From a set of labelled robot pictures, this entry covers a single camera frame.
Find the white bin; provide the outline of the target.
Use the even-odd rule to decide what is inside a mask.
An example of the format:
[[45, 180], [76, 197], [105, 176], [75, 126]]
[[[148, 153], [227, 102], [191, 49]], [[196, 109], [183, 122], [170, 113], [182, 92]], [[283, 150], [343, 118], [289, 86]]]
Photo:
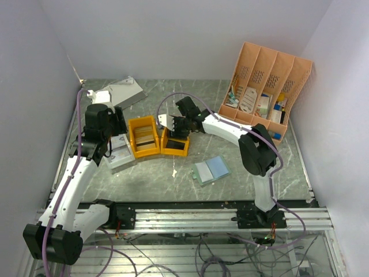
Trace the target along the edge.
[[127, 139], [126, 134], [112, 137], [111, 146], [111, 153], [110, 148], [106, 152], [109, 157], [103, 158], [110, 170], [113, 170], [135, 160], [130, 141]]

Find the gold cards stack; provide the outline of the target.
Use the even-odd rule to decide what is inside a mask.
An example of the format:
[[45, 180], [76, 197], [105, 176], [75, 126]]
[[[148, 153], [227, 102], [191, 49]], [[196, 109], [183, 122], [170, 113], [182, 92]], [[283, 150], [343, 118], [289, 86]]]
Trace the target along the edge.
[[137, 151], [143, 151], [156, 147], [155, 136], [151, 126], [143, 126], [134, 129], [134, 142]]

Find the grey white booklet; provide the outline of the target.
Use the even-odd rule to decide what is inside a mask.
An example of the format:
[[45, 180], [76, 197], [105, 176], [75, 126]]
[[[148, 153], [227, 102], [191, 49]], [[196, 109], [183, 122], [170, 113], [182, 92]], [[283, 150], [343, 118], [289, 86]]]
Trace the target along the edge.
[[101, 90], [110, 93], [113, 106], [120, 106], [123, 109], [129, 108], [147, 97], [144, 89], [131, 76], [109, 84]]

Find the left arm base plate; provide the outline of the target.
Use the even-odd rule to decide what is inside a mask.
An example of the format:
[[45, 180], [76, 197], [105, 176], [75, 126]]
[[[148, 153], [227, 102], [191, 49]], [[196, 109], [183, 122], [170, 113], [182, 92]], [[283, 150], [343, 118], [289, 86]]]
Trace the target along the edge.
[[100, 226], [101, 228], [118, 230], [134, 229], [136, 211], [133, 207], [104, 199], [96, 199], [93, 204], [102, 205], [109, 209], [108, 218]]

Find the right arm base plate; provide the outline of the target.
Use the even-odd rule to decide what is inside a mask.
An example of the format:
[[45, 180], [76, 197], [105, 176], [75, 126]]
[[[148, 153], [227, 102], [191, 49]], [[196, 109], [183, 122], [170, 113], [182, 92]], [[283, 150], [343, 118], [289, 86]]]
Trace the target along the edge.
[[277, 209], [268, 212], [259, 209], [237, 210], [231, 221], [237, 223], [238, 229], [283, 229], [287, 226], [284, 212]]

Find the aluminium rail frame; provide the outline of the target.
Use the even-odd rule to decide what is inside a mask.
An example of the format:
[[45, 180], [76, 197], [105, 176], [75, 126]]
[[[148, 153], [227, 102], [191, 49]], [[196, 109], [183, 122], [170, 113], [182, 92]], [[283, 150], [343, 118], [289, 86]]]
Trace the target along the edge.
[[22, 276], [347, 276], [326, 208], [290, 201], [283, 229], [238, 229], [234, 203], [121, 203], [133, 230], [96, 229], [73, 265], [31, 254]]

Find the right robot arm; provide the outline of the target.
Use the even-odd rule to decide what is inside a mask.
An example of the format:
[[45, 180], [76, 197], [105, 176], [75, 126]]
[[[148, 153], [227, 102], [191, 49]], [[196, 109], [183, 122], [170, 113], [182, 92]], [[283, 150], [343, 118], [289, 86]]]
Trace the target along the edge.
[[175, 103], [180, 117], [174, 116], [170, 134], [184, 138], [190, 132], [201, 132], [221, 137], [239, 147], [242, 165], [253, 176], [255, 190], [255, 224], [267, 228], [274, 222], [278, 211], [274, 192], [277, 170], [277, 150], [263, 124], [246, 126], [214, 113], [200, 110], [192, 98], [184, 97]]

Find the red white box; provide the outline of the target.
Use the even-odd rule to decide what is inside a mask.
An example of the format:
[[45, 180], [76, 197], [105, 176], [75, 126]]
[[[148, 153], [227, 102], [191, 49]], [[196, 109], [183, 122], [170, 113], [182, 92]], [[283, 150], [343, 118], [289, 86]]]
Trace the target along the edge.
[[262, 94], [257, 104], [255, 113], [258, 114], [260, 117], [266, 117], [269, 112], [271, 101], [272, 98], [269, 95]]

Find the blue white box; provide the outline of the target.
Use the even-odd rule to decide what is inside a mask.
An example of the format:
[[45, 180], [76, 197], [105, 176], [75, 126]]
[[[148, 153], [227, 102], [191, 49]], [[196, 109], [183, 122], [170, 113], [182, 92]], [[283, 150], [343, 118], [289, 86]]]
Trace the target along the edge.
[[274, 104], [271, 116], [270, 116], [270, 120], [274, 123], [279, 123], [282, 124], [284, 122], [284, 117], [285, 117], [285, 107], [287, 105], [287, 101], [288, 99], [285, 98], [282, 101], [277, 101]]

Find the silver VIP cards stack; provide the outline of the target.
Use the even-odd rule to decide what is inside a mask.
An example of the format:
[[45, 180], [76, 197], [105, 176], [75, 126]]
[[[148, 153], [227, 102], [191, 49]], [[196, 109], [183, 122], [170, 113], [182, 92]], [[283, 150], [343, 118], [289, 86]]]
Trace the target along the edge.
[[126, 136], [123, 134], [121, 136], [115, 136], [111, 139], [112, 142], [112, 154], [111, 160], [113, 162], [122, 160], [130, 156], [129, 148], [127, 146]]

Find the black cards stack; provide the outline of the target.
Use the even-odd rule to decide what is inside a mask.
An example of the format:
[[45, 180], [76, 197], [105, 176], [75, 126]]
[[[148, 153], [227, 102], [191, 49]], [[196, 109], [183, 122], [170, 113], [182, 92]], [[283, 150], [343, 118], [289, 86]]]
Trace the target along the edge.
[[184, 150], [186, 143], [175, 140], [168, 140], [166, 144], [166, 148], [168, 149], [176, 149], [176, 150]]

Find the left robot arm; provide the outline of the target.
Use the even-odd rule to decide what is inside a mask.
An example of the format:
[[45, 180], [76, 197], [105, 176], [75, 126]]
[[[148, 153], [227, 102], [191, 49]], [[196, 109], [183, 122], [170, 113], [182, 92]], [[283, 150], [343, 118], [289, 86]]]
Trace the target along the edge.
[[125, 134], [127, 127], [120, 107], [90, 104], [85, 123], [79, 124], [67, 168], [54, 197], [36, 224], [28, 224], [23, 238], [34, 259], [73, 265], [84, 241], [99, 227], [115, 228], [118, 213], [115, 202], [97, 199], [88, 210], [77, 213], [78, 206], [111, 139]]

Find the white oval paint palette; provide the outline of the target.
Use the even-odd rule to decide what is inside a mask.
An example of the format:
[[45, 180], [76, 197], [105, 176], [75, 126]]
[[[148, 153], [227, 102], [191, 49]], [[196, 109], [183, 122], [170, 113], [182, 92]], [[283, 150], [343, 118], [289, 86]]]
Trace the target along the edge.
[[245, 113], [252, 113], [256, 99], [257, 99], [257, 91], [255, 88], [247, 87], [243, 98], [240, 101], [239, 108]]

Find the yellow bin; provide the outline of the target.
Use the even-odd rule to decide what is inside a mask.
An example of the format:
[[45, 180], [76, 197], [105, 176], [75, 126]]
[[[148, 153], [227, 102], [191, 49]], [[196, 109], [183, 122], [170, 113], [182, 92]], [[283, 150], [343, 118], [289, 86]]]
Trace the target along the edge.
[[136, 159], [160, 154], [156, 122], [152, 115], [128, 120], [130, 145]]
[[162, 155], [186, 157], [189, 151], [190, 138], [187, 137], [185, 140], [170, 138], [169, 133], [169, 130], [164, 128], [160, 139], [160, 153]]

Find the orange file organizer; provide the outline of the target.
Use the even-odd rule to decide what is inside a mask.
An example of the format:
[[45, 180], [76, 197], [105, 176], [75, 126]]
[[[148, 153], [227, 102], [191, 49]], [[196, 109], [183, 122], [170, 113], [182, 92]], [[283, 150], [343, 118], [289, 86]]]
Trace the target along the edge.
[[[280, 145], [288, 129], [292, 107], [310, 76], [312, 66], [310, 60], [253, 43], [243, 43], [219, 114], [237, 123], [263, 124], [274, 143]], [[258, 95], [252, 113], [245, 113], [239, 108], [247, 87], [255, 88]], [[272, 98], [266, 117], [255, 113], [262, 94]], [[285, 98], [288, 101], [284, 122], [274, 123], [270, 120], [274, 104]]]

